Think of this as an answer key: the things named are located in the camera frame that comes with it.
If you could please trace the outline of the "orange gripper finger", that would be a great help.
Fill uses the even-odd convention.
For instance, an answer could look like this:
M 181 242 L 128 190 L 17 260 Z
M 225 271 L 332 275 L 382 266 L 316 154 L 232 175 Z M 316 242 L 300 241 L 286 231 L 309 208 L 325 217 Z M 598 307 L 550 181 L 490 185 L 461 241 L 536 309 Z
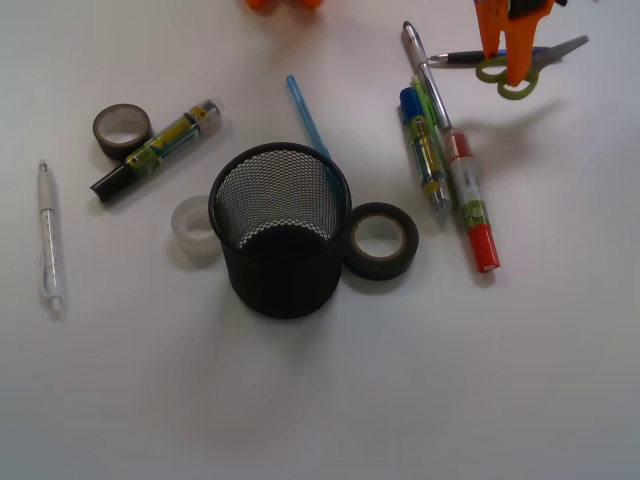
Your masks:
M 532 48 L 540 20 L 549 15 L 553 0 L 509 1 L 507 30 L 507 84 L 518 86 L 527 75 L 532 63 Z
M 505 47 L 509 46 L 508 36 L 503 27 L 509 20 L 508 0 L 477 0 L 474 2 L 480 37 L 486 59 L 498 55 L 501 36 L 505 37 Z

